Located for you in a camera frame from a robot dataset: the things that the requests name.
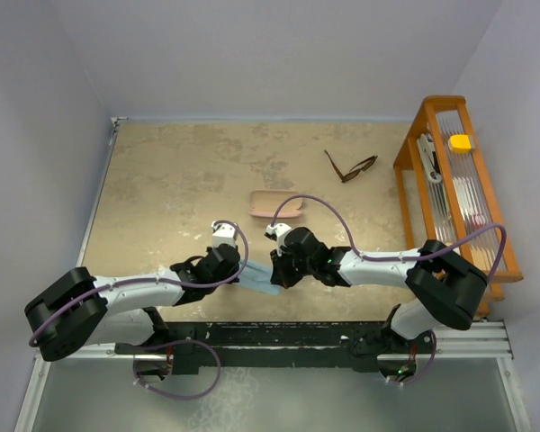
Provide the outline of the brown sunglasses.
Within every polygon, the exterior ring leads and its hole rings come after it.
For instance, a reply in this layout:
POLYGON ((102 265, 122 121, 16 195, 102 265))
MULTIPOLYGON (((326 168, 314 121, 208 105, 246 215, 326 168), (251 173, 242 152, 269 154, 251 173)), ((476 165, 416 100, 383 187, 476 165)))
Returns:
POLYGON ((350 182, 351 180, 355 179, 357 176, 359 176, 361 173, 368 170, 370 167, 374 165, 374 163, 377 161, 378 156, 372 155, 370 157, 367 157, 366 159, 358 162, 356 165, 352 166, 350 170, 347 173, 343 173, 333 160, 332 156, 324 149, 323 152, 328 157, 328 161, 331 164, 334 172, 337 174, 338 179, 342 184, 346 184, 350 182))

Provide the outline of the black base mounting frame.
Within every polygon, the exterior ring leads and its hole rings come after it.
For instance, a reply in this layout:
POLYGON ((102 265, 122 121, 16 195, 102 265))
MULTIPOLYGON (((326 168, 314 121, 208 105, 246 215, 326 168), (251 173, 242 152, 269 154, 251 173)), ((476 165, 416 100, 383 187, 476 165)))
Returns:
POLYGON ((436 350, 432 331, 413 340, 388 321, 165 322, 151 312, 154 334, 138 346, 119 343, 119 355, 162 356, 174 375, 203 367, 343 368, 358 373, 414 373, 418 355, 436 350))

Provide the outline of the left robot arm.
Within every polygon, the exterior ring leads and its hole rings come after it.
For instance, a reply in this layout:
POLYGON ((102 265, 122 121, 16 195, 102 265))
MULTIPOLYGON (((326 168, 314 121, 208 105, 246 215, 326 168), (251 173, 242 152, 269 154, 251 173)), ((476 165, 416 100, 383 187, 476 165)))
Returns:
POLYGON ((48 362, 104 343, 156 353, 167 343, 157 308, 198 302, 218 286, 237 282, 247 261, 237 247, 221 244, 154 274, 102 277, 75 267, 25 306, 29 346, 48 362))

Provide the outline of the pink glasses case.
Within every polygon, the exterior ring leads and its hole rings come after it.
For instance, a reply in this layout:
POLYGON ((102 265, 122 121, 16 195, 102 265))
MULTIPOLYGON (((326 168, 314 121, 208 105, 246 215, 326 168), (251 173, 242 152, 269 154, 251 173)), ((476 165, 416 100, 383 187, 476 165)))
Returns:
MULTIPOLYGON (((298 192, 290 190, 254 190, 250 194, 249 214, 253 217, 274 217, 275 211, 288 198, 298 192)), ((279 219, 294 219, 302 215, 302 198, 290 200, 278 213, 279 219)))

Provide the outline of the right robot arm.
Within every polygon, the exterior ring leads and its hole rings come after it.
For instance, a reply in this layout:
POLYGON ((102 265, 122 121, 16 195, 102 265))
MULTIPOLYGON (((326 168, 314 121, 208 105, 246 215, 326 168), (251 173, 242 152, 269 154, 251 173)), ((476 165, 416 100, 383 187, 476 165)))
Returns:
POLYGON ((305 227, 279 223, 268 226, 265 236, 276 244, 270 253, 271 283, 284 289, 311 276, 330 287, 375 284, 410 290, 415 299, 394 308, 382 330, 382 342, 392 352, 404 351, 438 325, 469 329, 488 284, 482 270, 438 240, 368 256, 351 247, 327 247, 305 227))

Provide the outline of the white stapler tool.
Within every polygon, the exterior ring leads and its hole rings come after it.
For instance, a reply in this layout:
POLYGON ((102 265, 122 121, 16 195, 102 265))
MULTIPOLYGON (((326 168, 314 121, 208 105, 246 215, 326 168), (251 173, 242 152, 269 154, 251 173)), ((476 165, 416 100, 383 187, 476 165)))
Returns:
POLYGON ((426 179, 431 184, 441 184, 442 175, 437 160, 435 142, 431 134, 422 133, 417 140, 417 146, 426 179))

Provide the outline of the yellow tape measure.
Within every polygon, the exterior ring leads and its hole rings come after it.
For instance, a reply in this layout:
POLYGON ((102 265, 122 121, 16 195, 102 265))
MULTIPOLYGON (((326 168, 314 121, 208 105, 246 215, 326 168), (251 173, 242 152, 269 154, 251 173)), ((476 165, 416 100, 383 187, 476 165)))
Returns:
POLYGON ((454 134, 448 139, 447 145, 453 153, 467 154, 473 151, 473 138, 466 134, 454 134))

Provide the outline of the blue tape patch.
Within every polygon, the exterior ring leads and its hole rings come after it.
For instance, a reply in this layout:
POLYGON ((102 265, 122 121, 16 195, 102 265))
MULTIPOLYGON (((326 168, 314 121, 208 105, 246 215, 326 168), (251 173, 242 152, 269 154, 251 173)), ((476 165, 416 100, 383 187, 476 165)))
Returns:
POLYGON ((270 266, 248 261, 245 269, 238 276, 237 285, 259 293, 278 295, 282 287, 272 284, 271 276, 270 266))

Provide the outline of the orange wooden shelf rack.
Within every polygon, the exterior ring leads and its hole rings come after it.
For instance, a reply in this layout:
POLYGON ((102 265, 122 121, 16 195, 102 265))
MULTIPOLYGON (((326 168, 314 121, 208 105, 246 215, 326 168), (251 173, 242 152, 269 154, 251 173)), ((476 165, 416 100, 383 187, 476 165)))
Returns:
POLYGON ((485 231, 458 249, 462 257, 484 273, 494 273, 477 311, 478 317, 487 317, 491 313, 491 305, 505 298, 502 286, 521 281, 523 273, 509 236, 500 231, 504 219, 462 96, 431 95, 423 100, 394 159, 393 170, 408 248, 414 248, 419 242, 414 236, 410 198, 404 180, 407 171, 412 172, 415 180, 418 193, 414 200, 420 205, 428 238, 452 244, 480 230, 471 232, 467 224, 469 215, 482 214, 487 218, 488 224, 481 228, 485 231), (441 184, 431 184, 426 179, 417 146, 422 133, 430 133, 435 142, 441 184), (453 153, 447 142, 454 134, 471 136, 472 152, 453 153))

